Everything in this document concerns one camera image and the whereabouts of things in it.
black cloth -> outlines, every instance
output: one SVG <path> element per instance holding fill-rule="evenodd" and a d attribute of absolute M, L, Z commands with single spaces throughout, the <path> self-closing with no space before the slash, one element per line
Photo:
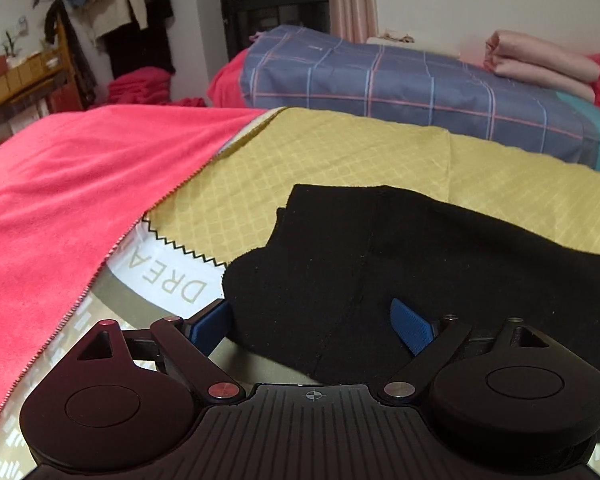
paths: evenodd
<path fill-rule="evenodd" d="M 82 107 L 86 110 L 95 101 L 96 78 L 93 75 L 89 62 L 87 61 L 78 36 L 75 33 L 71 19 L 66 12 L 64 2 L 55 0 L 51 3 L 45 16 L 45 41 L 49 44 L 56 42 L 56 25 L 62 23 L 64 33 L 71 54 L 71 62 L 75 69 L 75 79 L 78 86 L 78 94 Z"/>
<path fill-rule="evenodd" d="M 134 19 L 102 37 L 114 78 L 145 66 L 162 68 L 171 74 L 176 72 L 165 25 L 165 20 L 173 17 L 171 1 L 151 0 L 146 12 L 146 29 L 141 30 Z"/>
<path fill-rule="evenodd" d="M 223 288 L 234 341 L 322 383 L 377 388 L 410 361 L 393 298 L 478 329 L 523 317 L 600 370 L 599 255 L 408 190 L 295 186 Z"/>

bed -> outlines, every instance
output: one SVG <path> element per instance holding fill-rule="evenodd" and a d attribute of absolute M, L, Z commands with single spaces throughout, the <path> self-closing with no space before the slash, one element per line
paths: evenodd
<path fill-rule="evenodd" d="M 600 110 L 584 100 L 456 59 L 293 25 L 262 34 L 221 70 L 209 97 L 216 106 L 294 106 L 440 126 L 600 171 Z"/>
<path fill-rule="evenodd" d="M 112 123 L 117 114 L 129 120 L 129 109 L 112 108 L 104 120 Z M 88 113 L 102 117 L 105 112 Z M 207 113 L 163 109 L 160 120 L 172 114 L 190 118 Z M 76 116 L 70 118 L 73 125 L 76 121 Z M 222 294 L 225 264 L 266 243 L 276 209 L 285 205 L 298 182 L 412 189 L 568 248 L 600 254 L 599 172 L 441 128 L 329 111 L 274 110 L 249 122 L 204 169 L 152 207 L 116 244 L 78 309 L 59 326 L 0 412 L 0 479 L 19 480 L 33 468 L 18 425 L 19 409 L 97 320 L 116 319 L 123 329 L 144 328 L 167 314 L 188 316 L 204 307 Z M 147 279 L 151 268 L 154 273 L 162 269 L 166 275 L 185 276 L 182 286 L 197 282 L 198 288 L 181 288 L 179 295 L 160 292 Z M 227 340 L 212 359 L 245 385 L 311 383 Z M 600 445 L 591 464 L 600 472 Z"/>

blue plaid blanket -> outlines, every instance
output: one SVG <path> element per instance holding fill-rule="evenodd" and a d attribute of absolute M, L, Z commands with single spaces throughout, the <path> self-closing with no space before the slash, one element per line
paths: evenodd
<path fill-rule="evenodd" d="M 600 110 L 461 61 L 282 25 L 250 48 L 248 106 L 335 110 L 546 153 L 600 170 Z"/>

